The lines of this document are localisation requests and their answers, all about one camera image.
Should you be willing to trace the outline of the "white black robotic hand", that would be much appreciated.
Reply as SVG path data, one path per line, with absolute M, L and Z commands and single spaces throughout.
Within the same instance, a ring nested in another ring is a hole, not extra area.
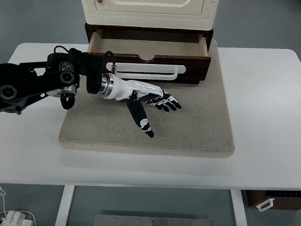
M 133 117 L 136 125 L 150 138 L 154 137 L 146 112 L 142 103 L 138 100 L 146 97 L 147 104 L 155 106 L 158 110 L 176 111 L 181 109 L 178 101 L 161 87 L 136 80 L 123 80 L 112 73 L 104 73 L 102 84 L 98 94 L 105 99 L 116 99 L 121 101 L 128 99 L 127 107 Z M 156 97 L 162 97 L 163 100 L 151 100 Z

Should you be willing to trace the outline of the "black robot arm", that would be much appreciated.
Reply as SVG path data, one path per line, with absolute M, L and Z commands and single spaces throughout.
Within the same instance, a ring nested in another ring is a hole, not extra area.
M 159 86 L 119 78 L 116 68 L 111 51 L 95 56 L 75 48 L 63 53 L 54 51 L 45 62 L 1 64 L 0 110 L 21 114 L 26 107 L 48 96 L 60 98 L 62 107 L 69 110 L 75 104 L 83 75 L 89 94 L 126 103 L 136 125 L 153 137 L 143 103 L 166 112 L 176 111 L 181 105 Z

